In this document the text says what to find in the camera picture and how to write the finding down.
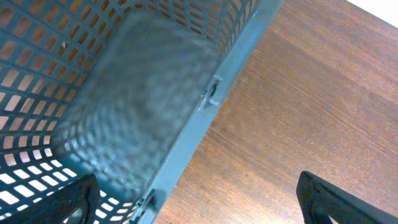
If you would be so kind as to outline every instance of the brown wooden surface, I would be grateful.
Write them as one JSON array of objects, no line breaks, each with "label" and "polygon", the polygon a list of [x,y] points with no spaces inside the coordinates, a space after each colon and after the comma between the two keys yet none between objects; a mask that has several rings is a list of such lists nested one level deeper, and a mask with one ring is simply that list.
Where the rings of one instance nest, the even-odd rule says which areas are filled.
[{"label": "brown wooden surface", "polygon": [[286,0],[157,223],[302,223],[309,170],[398,216],[398,29]]}]

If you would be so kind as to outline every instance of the basket bottom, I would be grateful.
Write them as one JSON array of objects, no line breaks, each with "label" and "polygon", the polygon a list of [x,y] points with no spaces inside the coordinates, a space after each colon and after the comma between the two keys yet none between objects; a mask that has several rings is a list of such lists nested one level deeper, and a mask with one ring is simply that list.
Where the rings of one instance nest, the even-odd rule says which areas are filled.
[{"label": "basket bottom", "polygon": [[219,64],[202,36],[151,12],[131,14],[57,124],[55,153],[94,172],[100,188],[139,198]]}]

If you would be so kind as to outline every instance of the black object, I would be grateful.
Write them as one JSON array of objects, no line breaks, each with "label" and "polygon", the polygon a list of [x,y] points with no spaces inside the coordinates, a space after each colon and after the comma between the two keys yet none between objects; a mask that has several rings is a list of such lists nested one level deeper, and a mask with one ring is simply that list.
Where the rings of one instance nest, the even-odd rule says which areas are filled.
[{"label": "black object", "polygon": [[86,175],[0,223],[93,223],[99,198],[94,174]]},{"label": "black object", "polygon": [[373,207],[333,184],[303,171],[296,189],[305,223],[398,223],[398,218]]}]

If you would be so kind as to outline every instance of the wooden floor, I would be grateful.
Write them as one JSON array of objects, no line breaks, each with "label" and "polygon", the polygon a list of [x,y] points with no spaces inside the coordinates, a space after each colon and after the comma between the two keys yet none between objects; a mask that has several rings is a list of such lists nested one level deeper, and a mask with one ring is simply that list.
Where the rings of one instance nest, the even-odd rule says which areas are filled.
[{"label": "wooden floor", "polygon": [[398,216],[398,29],[285,0],[157,223],[302,223],[308,170]]}]

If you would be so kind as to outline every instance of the plastic basket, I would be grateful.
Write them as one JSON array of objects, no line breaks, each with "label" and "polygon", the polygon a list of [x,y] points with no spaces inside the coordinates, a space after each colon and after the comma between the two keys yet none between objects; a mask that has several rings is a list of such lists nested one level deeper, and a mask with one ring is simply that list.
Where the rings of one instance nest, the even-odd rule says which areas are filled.
[{"label": "plastic basket", "polygon": [[[153,222],[281,3],[2,1],[0,220],[34,207],[69,183],[94,173],[101,189],[95,223]],[[137,22],[145,17],[148,23]],[[133,31],[121,28],[129,27],[129,20],[136,27]],[[149,26],[156,26],[156,21],[161,20],[171,22],[160,23],[153,35],[146,36],[158,44],[156,49],[153,44],[145,45],[145,37],[135,36],[148,32]],[[176,31],[178,35],[172,39],[170,30],[181,33]],[[133,53],[135,61],[146,60],[146,67],[140,68],[172,65],[178,67],[175,73],[190,76],[155,77],[151,90],[137,84],[142,81],[140,76],[133,82],[131,77],[115,76],[115,71],[128,64],[125,57],[114,60],[113,55],[123,52],[127,58],[130,56],[121,47],[123,44],[117,48],[114,43],[134,43],[139,38],[142,44],[127,45],[125,49],[132,48],[134,52],[141,47],[141,52]],[[178,38],[187,44],[192,40],[196,47],[185,48],[185,42]],[[204,50],[204,56],[199,57],[198,46],[202,45],[210,50]],[[106,69],[114,75],[97,75]],[[109,83],[119,88],[109,90]],[[160,100],[139,102],[161,108],[156,113],[150,111],[156,120],[132,114],[125,106],[131,97],[119,97],[118,91],[120,95],[138,95],[137,98],[157,95]],[[115,103],[115,98],[122,106]],[[138,103],[132,105],[139,113]],[[82,133],[80,123],[84,123]],[[142,130],[156,138],[146,139],[141,146],[147,137],[141,134]],[[96,142],[112,143],[106,147],[102,144],[102,150],[99,144],[88,144],[90,131],[98,137]],[[125,141],[132,138],[138,139],[134,156],[131,141]],[[114,144],[129,150],[115,151],[109,156]]]}]

